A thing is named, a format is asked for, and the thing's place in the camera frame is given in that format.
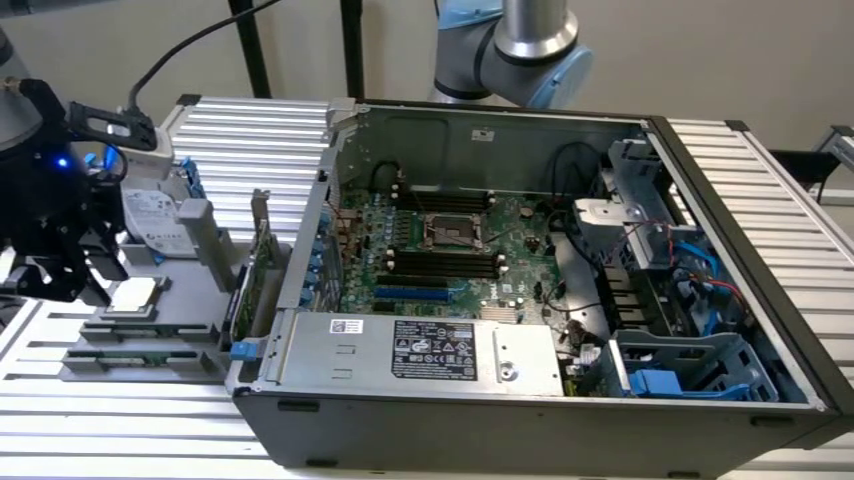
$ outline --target white sticker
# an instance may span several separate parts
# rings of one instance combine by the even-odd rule
[[[126,189],[122,193],[131,233],[167,257],[195,257],[187,228],[176,222],[178,207],[172,198],[156,190]]]
[[[330,333],[359,334],[362,333],[363,323],[365,320],[333,319],[333,323],[330,324]]]
[[[495,131],[494,130],[473,130],[471,140],[474,142],[491,142],[493,140],[495,140]]]

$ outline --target white wall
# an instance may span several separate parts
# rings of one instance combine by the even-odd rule
[[[167,50],[228,15],[226,0],[120,0],[0,24],[31,75],[66,100],[112,110]],[[182,93],[251,95],[234,27],[179,54],[143,90],[140,106],[156,121]]]
[[[742,119],[774,147],[808,148],[828,125],[854,123],[854,28],[845,22],[854,1],[575,0],[573,6],[597,53],[574,108]],[[433,0],[366,0],[365,10],[369,96],[425,99]],[[34,74],[66,98],[112,107],[168,47],[227,14],[226,0],[122,0],[3,26]],[[286,0],[262,14],[260,26],[276,95],[345,95],[338,0]],[[183,92],[250,94],[234,27],[188,49],[152,82],[143,98],[155,118]]]

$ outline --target black pole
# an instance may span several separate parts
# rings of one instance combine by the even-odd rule
[[[254,7],[252,0],[228,0],[228,7],[231,8],[231,14],[238,15]],[[246,69],[250,73],[250,83],[252,84],[252,95],[255,95],[255,98],[272,98],[267,64],[264,63],[264,49],[262,48],[262,37],[258,34],[255,15],[238,22],[238,34],[240,35]]]
[[[362,58],[362,0],[341,0],[347,96],[365,98],[365,60]]]

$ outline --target motherboard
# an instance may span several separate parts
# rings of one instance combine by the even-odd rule
[[[559,325],[543,303],[561,282],[543,201],[346,190],[341,311]]]

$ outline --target power supply label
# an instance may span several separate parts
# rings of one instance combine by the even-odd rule
[[[398,378],[478,381],[471,323],[395,321],[393,353]]]

